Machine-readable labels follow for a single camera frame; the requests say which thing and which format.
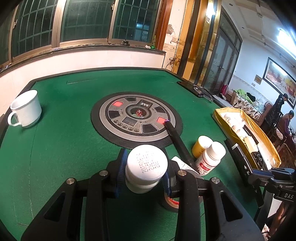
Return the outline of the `black tape roll red core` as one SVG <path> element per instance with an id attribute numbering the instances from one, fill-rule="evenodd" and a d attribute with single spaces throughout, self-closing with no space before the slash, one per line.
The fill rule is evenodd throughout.
<path id="1" fill-rule="evenodd" d="M 179 201 L 175 200 L 174 189 L 163 185 L 157 186 L 157 201 L 166 210 L 178 213 Z"/>

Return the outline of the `small white bottle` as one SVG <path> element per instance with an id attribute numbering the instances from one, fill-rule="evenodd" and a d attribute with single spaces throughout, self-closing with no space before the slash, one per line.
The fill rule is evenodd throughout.
<path id="1" fill-rule="evenodd" d="M 130 191 L 143 194 L 152 190 L 168 168 L 168 158 L 158 147 L 140 145 L 130 151 L 125 166 L 125 183 Z"/>

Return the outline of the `white pill bottle red label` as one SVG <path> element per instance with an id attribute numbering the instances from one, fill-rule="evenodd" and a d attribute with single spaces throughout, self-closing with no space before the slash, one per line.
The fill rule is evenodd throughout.
<path id="1" fill-rule="evenodd" d="M 213 142 L 196 160 L 197 172 L 201 176 L 209 174 L 226 155 L 226 149 L 220 142 Z"/>

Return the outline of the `yellow jar white lid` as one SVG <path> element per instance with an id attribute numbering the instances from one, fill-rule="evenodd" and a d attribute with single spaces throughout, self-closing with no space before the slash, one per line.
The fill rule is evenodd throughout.
<path id="1" fill-rule="evenodd" d="M 197 159 L 201 156 L 201 154 L 210 147 L 213 143 L 213 140 L 207 136 L 198 137 L 197 141 L 192 147 L 192 154 Z"/>

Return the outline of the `black marker purple cap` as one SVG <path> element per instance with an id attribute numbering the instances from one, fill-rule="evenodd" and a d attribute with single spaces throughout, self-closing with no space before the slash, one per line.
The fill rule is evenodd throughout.
<path id="1" fill-rule="evenodd" d="M 181 160 L 183 162 L 185 162 L 188 166 L 190 166 L 192 169 L 197 171 L 197 167 L 196 167 L 194 158 L 189 153 L 188 149 L 186 148 L 181 137 L 179 136 L 178 132 L 173 127 L 171 122 L 169 120 L 166 120 L 164 122 L 164 126 L 165 126 L 166 131 L 168 132 L 168 134 L 171 138 L 171 141 L 173 142 L 175 149 L 177 150 Z"/>

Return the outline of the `seated person in background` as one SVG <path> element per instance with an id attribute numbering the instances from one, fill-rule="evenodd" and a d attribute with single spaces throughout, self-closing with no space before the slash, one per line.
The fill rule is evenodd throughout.
<path id="1" fill-rule="evenodd" d="M 278 122 L 277 130 L 280 135 L 278 136 L 280 140 L 284 140 L 287 136 L 290 135 L 289 124 L 291 119 L 294 117 L 293 110 L 290 110 L 289 113 L 286 113 L 281 117 Z"/>

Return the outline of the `round mahjong table control panel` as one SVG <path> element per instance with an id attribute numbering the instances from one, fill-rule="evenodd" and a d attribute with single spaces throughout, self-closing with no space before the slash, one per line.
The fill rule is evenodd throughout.
<path id="1" fill-rule="evenodd" d="M 139 145 L 158 148 L 171 145 L 165 121 L 170 121 L 179 135 L 182 133 L 182 119 L 170 104 L 140 92 L 107 95 L 91 110 L 95 130 L 109 142 L 127 149 Z"/>

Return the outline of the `yellow lined storage box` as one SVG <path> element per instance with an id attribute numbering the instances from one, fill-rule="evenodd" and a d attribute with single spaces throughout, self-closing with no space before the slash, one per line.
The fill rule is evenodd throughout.
<path id="1" fill-rule="evenodd" d="M 252 168 L 270 170 L 280 167 L 281 159 L 273 143 L 244 111 L 217 108 L 213 118 L 231 143 L 239 145 Z"/>

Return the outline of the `black phone on table edge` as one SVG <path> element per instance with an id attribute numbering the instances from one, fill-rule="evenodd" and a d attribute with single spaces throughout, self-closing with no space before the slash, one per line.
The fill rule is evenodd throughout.
<path id="1" fill-rule="evenodd" d="M 198 98 L 204 97 L 204 93 L 200 89 L 196 88 L 189 81 L 177 81 L 177 84 L 180 85 L 181 87 L 185 88 L 186 90 L 188 90 L 189 92 L 191 92 L 192 94 L 194 94 Z"/>

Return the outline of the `white ceramic mug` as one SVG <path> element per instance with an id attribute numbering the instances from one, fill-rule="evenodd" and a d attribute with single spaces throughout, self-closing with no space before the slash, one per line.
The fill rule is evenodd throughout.
<path id="1" fill-rule="evenodd" d="M 10 105 L 11 113 L 8 116 L 8 125 L 29 128 L 41 117 L 42 108 L 37 90 L 28 90 L 18 97 Z"/>

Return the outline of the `framed wall painting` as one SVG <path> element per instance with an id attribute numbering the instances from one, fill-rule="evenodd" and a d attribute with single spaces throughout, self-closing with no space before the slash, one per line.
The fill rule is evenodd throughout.
<path id="1" fill-rule="evenodd" d="M 295 107 L 295 79 L 270 57 L 267 59 L 263 79 L 278 93 L 286 93 L 288 96 L 288 104 L 292 108 Z"/>

